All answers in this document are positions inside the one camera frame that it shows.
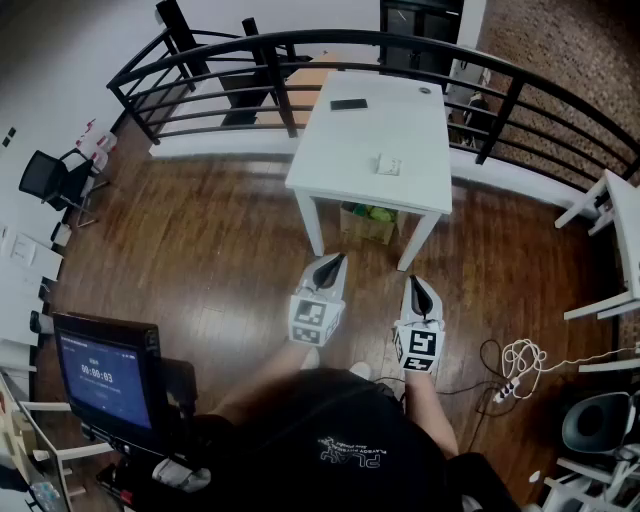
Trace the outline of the light wooden desk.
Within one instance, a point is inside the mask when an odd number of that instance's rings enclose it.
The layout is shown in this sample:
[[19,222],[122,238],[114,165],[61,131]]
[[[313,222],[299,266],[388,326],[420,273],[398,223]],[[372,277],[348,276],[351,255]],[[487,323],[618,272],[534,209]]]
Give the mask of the light wooden desk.
[[[365,63],[378,65],[378,61],[374,57],[364,57],[358,60],[354,56],[342,54],[339,52],[324,52],[322,55],[314,57],[310,63],[329,63],[329,62],[347,62],[347,63]],[[293,73],[284,80],[287,87],[294,86],[314,86],[316,90],[291,90],[288,91],[288,98],[292,107],[310,107],[313,108],[320,95],[320,89],[324,85],[330,72],[336,71],[335,67],[329,68],[297,68]],[[257,125],[283,126],[281,115],[277,111],[258,112],[256,114]]]

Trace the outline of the dark double door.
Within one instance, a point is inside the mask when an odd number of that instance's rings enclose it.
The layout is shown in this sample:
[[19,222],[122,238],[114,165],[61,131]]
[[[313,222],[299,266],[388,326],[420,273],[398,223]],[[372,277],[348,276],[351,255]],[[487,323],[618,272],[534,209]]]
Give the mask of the dark double door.
[[[380,31],[455,43],[464,0],[380,0]],[[453,59],[400,47],[380,49],[382,65],[448,74]]]

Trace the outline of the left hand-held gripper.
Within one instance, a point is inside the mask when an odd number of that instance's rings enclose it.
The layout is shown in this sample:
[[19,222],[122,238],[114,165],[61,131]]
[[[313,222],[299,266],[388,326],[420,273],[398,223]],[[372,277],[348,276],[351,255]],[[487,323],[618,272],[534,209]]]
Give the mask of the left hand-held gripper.
[[324,347],[336,331],[345,309],[343,298],[348,269],[345,253],[318,258],[308,265],[292,295],[288,338],[296,343]]

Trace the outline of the black timer display screen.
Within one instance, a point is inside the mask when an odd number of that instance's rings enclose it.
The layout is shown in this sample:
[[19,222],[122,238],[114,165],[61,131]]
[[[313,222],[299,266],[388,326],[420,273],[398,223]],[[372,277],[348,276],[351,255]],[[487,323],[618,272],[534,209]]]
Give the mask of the black timer display screen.
[[121,446],[167,451],[169,415],[155,324],[76,313],[53,315],[72,412]]

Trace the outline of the black metal railing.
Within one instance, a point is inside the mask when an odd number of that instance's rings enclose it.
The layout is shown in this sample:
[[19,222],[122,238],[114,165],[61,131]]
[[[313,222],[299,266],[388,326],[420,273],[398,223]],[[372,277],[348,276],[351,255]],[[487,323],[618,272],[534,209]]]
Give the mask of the black metal railing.
[[[435,83],[442,89],[459,86],[478,93],[498,108],[482,109],[448,95],[444,105],[460,112],[466,119],[480,117],[481,127],[467,122],[448,122],[449,144],[476,156],[479,164],[488,159],[514,165],[537,175],[550,178],[578,191],[597,180],[596,173],[605,169],[597,154],[552,134],[562,128],[597,147],[618,161],[617,171],[625,181],[640,181],[640,141],[635,140],[612,119],[563,87],[519,66],[452,43],[418,36],[402,36],[367,30],[314,29],[235,36],[220,34],[219,43],[197,44],[195,49],[172,55],[174,47],[165,29],[148,43],[110,80],[107,87],[138,124],[146,137],[159,144],[164,138],[195,134],[195,129],[166,131],[170,123],[178,122],[173,110],[186,103],[204,100],[203,95],[179,96],[169,99],[176,88],[193,90],[196,84],[208,80],[248,76],[254,85],[222,91],[222,96],[265,93],[272,96],[273,106],[244,106],[210,110],[203,118],[239,114],[241,112],[277,111],[283,126],[268,126],[284,130],[295,137],[305,127],[296,120],[298,113],[308,113],[310,107],[292,107],[287,92],[316,90],[314,86],[287,87],[284,80],[297,68],[329,68],[336,71],[376,72],[399,78]],[[310,63],[296,52],[299,45],[312,43],[351,44],[378,48],[400,47],[419,53],[432,52],[451,57],[462,64],[474,64],[497,73],[508,81],[505,90],[475,84],[469,79],[455,78],[415,69],[388,65],[329,62]],[[203,61],[208,72],[184,79],[179,65],[187,61]]]

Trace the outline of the white power strip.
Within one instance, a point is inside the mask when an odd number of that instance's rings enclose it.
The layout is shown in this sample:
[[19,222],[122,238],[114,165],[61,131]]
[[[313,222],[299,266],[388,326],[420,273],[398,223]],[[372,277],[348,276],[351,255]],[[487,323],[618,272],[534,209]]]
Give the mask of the white power strip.
[[498,390],[498,392],[494,395],[493,401],[496,404],[502,403],[506,398],[513,395],[515,393],[515,389],[519,386],[520,379],[518,377],[514,377],[509,379],[502,388]]

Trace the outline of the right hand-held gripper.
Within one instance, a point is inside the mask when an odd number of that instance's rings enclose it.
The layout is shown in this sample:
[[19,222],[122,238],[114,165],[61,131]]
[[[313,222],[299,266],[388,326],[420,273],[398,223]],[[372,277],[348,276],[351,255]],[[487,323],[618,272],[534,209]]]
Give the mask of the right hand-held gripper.
[[393,337],[400,368],[434,373],[445,342],[443,305],[437,292],[417,275],[405,282],[401,318],[406,323],[395,323]]

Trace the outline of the person's left forearm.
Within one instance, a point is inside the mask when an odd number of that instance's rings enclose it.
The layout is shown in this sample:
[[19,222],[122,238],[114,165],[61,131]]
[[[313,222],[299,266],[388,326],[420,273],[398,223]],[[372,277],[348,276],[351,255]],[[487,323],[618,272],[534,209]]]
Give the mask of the person's left forearm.
[[311,345],[286,341],[257,369],[233,385],[210,414],[223,417],[234,425],[245,422],[278,398],[302,371],[301,365],[311,348]]

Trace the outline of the cardboard box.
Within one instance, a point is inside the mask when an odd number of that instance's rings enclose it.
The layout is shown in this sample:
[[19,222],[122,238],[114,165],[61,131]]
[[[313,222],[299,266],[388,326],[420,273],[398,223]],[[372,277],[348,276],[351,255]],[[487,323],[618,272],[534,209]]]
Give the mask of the cardboard box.
[[398,212],[362,203],[340,204],[340,229],[343,233],[388,245],[395,230]]

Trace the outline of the grey cloth bundle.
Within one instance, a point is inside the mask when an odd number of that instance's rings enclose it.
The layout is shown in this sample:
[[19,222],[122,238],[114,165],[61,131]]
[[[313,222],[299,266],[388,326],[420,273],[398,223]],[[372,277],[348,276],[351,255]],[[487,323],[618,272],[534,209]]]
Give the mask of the grey cloth bundle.
[[203,490],[210,484],[211,472],[206,468],[193,470],[166,458],[155,466],[152,478],[161,484],[191,494]]

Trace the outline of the black round-back chair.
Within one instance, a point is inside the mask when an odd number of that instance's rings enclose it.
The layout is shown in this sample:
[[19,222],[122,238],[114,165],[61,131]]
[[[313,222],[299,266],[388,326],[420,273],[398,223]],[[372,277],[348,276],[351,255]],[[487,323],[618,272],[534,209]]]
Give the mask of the black round-back chair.
[[561,437],[576,453],[613,455],[640,445],[640,394],[610,392],[583,399],[565,414]]

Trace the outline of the black office chair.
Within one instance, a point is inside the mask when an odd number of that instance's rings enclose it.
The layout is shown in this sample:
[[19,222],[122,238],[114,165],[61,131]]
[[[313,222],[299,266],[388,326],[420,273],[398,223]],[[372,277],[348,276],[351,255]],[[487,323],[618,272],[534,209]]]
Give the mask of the black office chair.
[[98,221],[87,208],[90,196],[109,184],[104,172],[77,148],[59,158],[37,150],[26,166],[18,189],[57,212],[76,210],[76,227],[83,228]]

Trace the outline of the person's black clothes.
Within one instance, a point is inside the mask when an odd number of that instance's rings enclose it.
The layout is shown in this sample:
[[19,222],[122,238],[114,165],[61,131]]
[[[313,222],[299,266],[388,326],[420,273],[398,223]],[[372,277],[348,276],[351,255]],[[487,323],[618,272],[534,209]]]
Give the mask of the person's black clothes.
[[448,457],[382,385],[305,370],[234,424],[204,415],[199,512],[520,512],[478,453]]

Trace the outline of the white side table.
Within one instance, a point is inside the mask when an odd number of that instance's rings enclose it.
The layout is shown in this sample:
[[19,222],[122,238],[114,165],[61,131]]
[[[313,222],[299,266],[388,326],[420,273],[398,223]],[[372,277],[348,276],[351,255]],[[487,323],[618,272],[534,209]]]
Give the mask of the white side table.
[[554,227],[564,227],[605,192],[609,194],[611,208],[600,214],[589,235],[593,236],[610,224],[614,225],[625,290],[605,300],[566,311],[563,314],[565,320],[589,315],[596,315],[601,320],[640,309],[640,186],[634,187],[606,169],[583,198],[555,220]]

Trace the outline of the group of clear water bottles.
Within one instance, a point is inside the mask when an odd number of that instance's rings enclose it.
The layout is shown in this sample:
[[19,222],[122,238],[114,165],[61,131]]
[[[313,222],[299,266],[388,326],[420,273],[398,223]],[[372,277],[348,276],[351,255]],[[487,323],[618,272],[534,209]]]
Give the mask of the group of clear water bottles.
[[110,131],[102,130],[96,119],[90,120],[86,124],[84,132],[76,140],[76,148],[87,158],[93,161],[100,170],[104,170],[109,153],[115,149],[118,138]]

